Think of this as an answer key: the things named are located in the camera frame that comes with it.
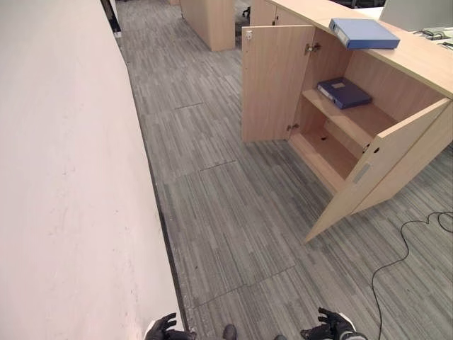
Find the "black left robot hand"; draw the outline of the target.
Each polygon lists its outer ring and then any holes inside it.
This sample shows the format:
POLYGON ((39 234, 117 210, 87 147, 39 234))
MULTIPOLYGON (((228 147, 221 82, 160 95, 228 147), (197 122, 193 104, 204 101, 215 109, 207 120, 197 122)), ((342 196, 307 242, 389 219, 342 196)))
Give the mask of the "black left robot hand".
POLYGON ((173 329, 176 326, 176 313, 170 313, 149 324, 144 334, 144 340, 193 340, 195 332, 186 332, 173 329))

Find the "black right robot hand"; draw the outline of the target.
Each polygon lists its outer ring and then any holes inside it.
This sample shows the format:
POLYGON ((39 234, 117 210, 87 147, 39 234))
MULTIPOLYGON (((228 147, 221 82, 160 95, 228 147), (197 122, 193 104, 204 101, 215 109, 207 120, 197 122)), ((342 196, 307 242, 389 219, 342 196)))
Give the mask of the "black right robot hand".
POLYGON ((355 332, 352 321, 342 312, 334 312, 323 307, 318 308, 320 325, 311 329, 303 329, 303 339, 342 339, 346 334, 355 332))

